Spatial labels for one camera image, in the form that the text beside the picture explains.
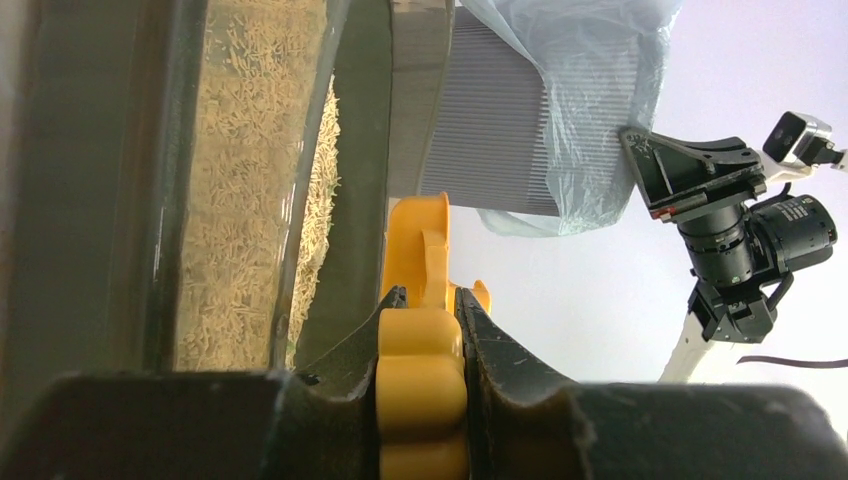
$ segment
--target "grain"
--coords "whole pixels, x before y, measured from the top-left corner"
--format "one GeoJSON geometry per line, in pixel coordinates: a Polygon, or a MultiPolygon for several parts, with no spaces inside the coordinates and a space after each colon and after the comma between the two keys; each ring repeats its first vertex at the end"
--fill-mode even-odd
{"type": "MultiPolygon", "coordinates": [[[[282,249],[325,9],[320,0],[210,1],[181,251],[179,370],[249,370],[269,363],[282,249]]],[[[301,237],[290,345],[314,295],[338,183],[332,88],[327,98],[301,237]]]]}

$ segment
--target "transparent container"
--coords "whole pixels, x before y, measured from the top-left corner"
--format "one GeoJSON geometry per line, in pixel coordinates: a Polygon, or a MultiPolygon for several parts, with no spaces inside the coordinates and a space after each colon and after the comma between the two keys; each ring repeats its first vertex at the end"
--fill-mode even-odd
{"type": "Polygon", "coordinates": [[[347,0],[210,0],[174,368],[281,365],[315,144],[347,0]]]}

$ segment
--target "camera lens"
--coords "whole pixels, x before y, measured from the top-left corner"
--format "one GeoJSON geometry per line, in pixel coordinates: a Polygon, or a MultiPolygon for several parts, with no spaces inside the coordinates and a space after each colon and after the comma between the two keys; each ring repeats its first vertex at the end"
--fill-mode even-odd
{"type": "Polygon", "coordinates": [[[686,242],[695,274],[715,287],[750,279],[754,271],[751,243],[742,205],[731,205],[677,226],[686,242]]]}
{"type": "Polygon", "coordinates": [[[818,200],[801,195],[756,210],[753,228],[767,241],[780,271],[798,271],[833,253],[836,225],[818,200]]]}

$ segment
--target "camera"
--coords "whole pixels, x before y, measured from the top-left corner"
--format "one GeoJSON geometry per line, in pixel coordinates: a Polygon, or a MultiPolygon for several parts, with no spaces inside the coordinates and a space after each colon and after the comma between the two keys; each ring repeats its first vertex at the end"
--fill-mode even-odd
{"type": "MultiPolygon", "coordinates": [[[[763,147],[779,163],[839,165],[831,128],[787,112],[763,147]]],[[[697,278],[689,311],[704,340],[759,343],[772,330],[793,272],[826,261],[837,230],[824,205],[789,194],[759,203],[766,191],[760,153],[737,137],[684,142],[645,130],[620,134],[625,157],[654,219],[677,225],[697,278]],[[762,289],[777,285],[771,295],[762,289]]]]}

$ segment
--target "black cable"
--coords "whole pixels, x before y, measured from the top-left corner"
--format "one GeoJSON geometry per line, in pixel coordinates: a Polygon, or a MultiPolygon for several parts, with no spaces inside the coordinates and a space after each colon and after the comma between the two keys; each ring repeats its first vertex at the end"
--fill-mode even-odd
{"type": "Polygon", "coordinates": [[[777,304],[783,300],[783,297],[786,295],[786,292],[789,291],[789,287],[791,287],[793,283],[795,283],[795,275],[792,275],[792,272],[787,272],[780,280],[780,284],[777,285],[777,288],[774,289],[774,292],[772,292],[766,300],[766,308],[768,308],[770,312],[777,308],[777,304]]]}
{"type": "Polygon", "coordinates": [[[792,198],[792,195],[789,195],[789,190],[792,189],[792,182],[786,182],[783,184],[783,189],[777,195],[763,200],[760,203],[751,206],[751,211],[756,212],[762,208],[768,207],[770,205],[774,205],[775,203],[782,202],[784,200],[789,200],[792,198]]]}
{"type": "Polygon", "coordinates": [[[783,365],[784,367],[795,368],[812,368],[815,370],[829,370],[834,368],[848,368],[848,358],[842,360],[792,360],[788,358],[770,357],[768,355],[748,355],[742,357],[736,362],[740,363],[771,363],[774,365],[783,365]]]}
{"type": "Polygon", "coordinates": [[[781,200],[787,200],[789,198],[789,190],[791,190],[791,189],[792,189],[792,182],[786,182],[786,183],[783,184],[783,190],[781,190],[780,193],[777,194],[777,196],[781,200]]]}

